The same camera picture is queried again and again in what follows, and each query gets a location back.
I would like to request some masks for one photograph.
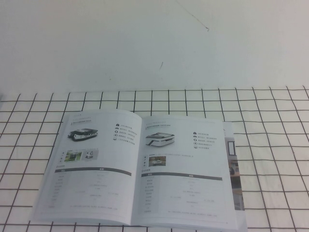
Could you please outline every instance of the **grid paper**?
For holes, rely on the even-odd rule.
[[[28,220],[64,115],[119,108],[140,116],[170,114],[233,122],[248,231],[309,231],[308,91],[268,87],[4,96],[0,105],[0,229],[194,232]]]

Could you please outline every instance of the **gray header bar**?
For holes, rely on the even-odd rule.
[[[129,176],[132,175],[130,172],[127,172],[125,170],[120,170],[116,168],[103,168],[103,167],[63,168],[63,169],[56,169],[55,173],[75,172],[75,171],[108,171],[108,172],[122,173]]]
[[[152,175],[173,175],[173,176],[184,176],[184,177],[191,177],[191,178],[200,178],[200,179],[208,179],[208,180],[222,180],[222,177],[216,176],[207,176],[207,175],[194,175],[194,174],[186,174],[186,173],[144,173],[141,176],[152,176]]]

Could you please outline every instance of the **white wall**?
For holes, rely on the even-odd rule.
[[[2,0],[0,92],[306,85],[308,10],[308,0]]]

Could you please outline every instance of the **robot image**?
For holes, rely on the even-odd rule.
[[[85,158],[86,159],[91,159],[91,158],[93,158],[93,151],[87,151],[87,154],[86,154],[86,156],[85,156]]]
[[[96,137],[97,135],[98,135],[98,130],[79,129],[79,130],[71,131],[68,134],[68,137],[71,138],[73,141],[82,141],[82,140]]]

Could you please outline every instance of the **booklet page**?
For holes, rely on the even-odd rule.
[[[232,184],[234,208],[237,219],[238,232],[247,232],[247,221],[242,196],[238,159],[235,150],[235,138],[231,122],[223,122],[225,146]]]
[[[143,119],[133,223],[236,229],[222,122]]]
[[[141,118],[110,110],[72,114],[34,219],[131,221]]]

